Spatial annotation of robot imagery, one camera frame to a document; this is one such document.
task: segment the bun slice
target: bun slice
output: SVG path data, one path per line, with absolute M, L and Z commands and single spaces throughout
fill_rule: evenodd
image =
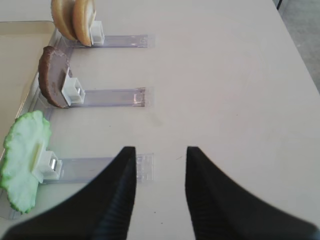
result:
M 85 46 L 91 46 L 90 26 L 96 17 L 94 0 L 76 0 L 73 7 L 73 29 L 77 39 Z
M 73 26 L 73 9 L 75 0 L 51 0 L 51 14 L 54 25 L 67 39 L 76 41 L 77 35 Z

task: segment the white clip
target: white clip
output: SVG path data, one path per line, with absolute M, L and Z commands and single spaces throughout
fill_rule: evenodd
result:
M 39 144 L 32 167 L 33 176 L 42 184 L 44 180 L 58 180 L 60 178 L 62 161 L 53 151 L 47 151 L 45 144 Z
M 95 21 L 96 12 L 93 13 L 92 21 L 89 27 L 89 33 L 92 45 L 103 45 L 105 43 L 104 28 L 101 21 Z
M 85 90 L 82 88 L 78 78 L 69 77 L 70 68 L 68 67 L 61 90 L 64 99 L 70 106 L 71 104 L 83 104 L 85 101 Z

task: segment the white table surface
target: white table surface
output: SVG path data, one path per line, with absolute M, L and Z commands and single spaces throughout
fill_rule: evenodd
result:
M 0 21 L 50 20 L 49 2 L 2 0 Z M 128 239 L 194 239 L 184 192 L 190 145 L 250 192 L 320 227 L 320 97 L 271 0 L 96 6 L 106 34 L 151 33 L 156 46 L 78 50 L 73 72 L 85 89 L 154 87 L 154 107 L 61 112 L 50 147 L 64 158 L 115 156 L 125 145 L 154 153 L 155 179 L 137 187 Z M 33 214 L 79 187 L 42 187 Z M 8 225 L 0 220 L 2 231 Z

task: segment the table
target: table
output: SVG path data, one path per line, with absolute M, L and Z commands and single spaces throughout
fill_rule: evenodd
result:
M 0 21 L 51 19 L 48 0 L 29 2 L 36 8 L 1 1 Z M 154 107 L 89 109 L 94 118 L 78 124 L 86 138 L 64 126 L 60 131 L 75 134 L 61 140 L 54 132 L 51 147 L 64 158 L 75 151 L 114 156 L 124 145 L 154 153 L 155 179 L 137 187 L 129 240 L 194 239 L 184 193 L 190 145 L 251 193 L 320 227 L 320 96 L 272 1 L 96 6 L 106 34 L 152 33 L 156 47 L 80 50 L 71 60 L 74 74 L 89 79 L 85 89 L 153 87 Z M 55 123 L 83 115 L 66 114 Z M 93 122 L 99 129 L 89 129 Z M 43 187 L 33 214 L 81 187 Z M 0 220 L 1 231 L 9 224 Z

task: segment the brown patty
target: brown patty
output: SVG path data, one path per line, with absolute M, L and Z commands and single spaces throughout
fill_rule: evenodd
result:
M 38 66 L 39 87 L 48 102 L 58 108 L 69 107 L 61 93 L 69 66 L 68 57 L 61 50 L 53 46 L 43 49 Z

